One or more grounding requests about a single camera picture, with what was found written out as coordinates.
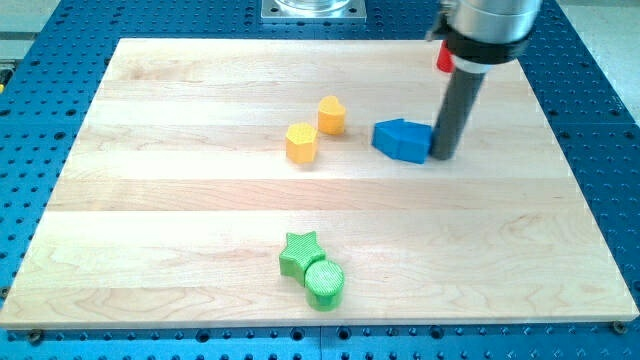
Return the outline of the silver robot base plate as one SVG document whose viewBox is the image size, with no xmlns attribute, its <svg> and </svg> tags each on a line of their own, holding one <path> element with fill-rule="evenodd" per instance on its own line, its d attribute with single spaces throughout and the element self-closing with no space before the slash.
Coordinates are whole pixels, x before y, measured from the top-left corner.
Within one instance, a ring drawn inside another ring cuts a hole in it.
<svg viewBox="0 0 640 360">
<path fill-rule="evenodd" d="M 365 22 L 365 0 L 260 0 L 263 23 Z"/>
</svg>

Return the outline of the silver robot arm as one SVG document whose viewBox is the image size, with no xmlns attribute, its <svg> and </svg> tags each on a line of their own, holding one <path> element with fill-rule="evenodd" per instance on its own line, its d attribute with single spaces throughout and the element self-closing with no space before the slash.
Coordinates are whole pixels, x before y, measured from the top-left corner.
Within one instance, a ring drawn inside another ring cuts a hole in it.
<svg viewBox="0 0 640 360">
<path fill-rule="evenodd" d="M 443 40 L 455 67 L 484 74 L 528 45 L 541 0 L 441 0 L 428 41 Z"/>
</svg>

